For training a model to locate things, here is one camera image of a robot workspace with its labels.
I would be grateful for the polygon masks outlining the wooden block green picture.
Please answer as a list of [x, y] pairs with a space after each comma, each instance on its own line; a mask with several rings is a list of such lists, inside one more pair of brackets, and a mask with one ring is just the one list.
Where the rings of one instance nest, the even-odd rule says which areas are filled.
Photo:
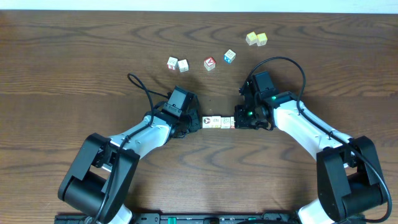
[[234, 120], [234, 116], [230, 117], [230, 128], [234, 129], [235, 128], [235, 120]]

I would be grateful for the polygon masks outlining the wooden block green edge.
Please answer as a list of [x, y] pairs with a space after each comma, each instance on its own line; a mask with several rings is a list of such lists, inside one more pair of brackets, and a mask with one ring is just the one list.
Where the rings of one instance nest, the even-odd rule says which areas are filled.
[[211, 127], [212, 128], [220, 128], [221, 127], [221, 116], [212, 116], [211, 117]]

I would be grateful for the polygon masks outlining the wooden block letter Y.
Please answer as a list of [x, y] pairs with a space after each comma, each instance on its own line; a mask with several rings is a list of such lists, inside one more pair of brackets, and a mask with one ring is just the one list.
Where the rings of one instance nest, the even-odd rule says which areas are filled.
[[230, 129], [230, 128], [231, 128], [231, 118], [221, 117], [221, 129]]

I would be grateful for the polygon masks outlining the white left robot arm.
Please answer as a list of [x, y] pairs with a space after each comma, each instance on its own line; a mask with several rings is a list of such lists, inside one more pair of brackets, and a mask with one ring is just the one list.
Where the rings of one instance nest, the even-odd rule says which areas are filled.
[[93, 133], [83, 142], [58, 190], [58, 198], [92, 218], [93, 223], [129, 223], [124, 205], [139, 160], [172, 138], [200, 129], [196, 109], [179, 117], [155, 110], [124, 133]]

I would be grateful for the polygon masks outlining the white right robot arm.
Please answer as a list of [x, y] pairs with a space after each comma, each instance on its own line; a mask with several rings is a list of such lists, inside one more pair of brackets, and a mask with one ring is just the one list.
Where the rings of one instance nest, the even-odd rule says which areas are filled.
[[235, 127], [278, 128], [294, 138], [317, 163], [318, 198], [297, 211], [300, 223], [381, 223], [392, 213], [392, 197], [374, 143], [332, 128], [291, 92], [240, 90]]

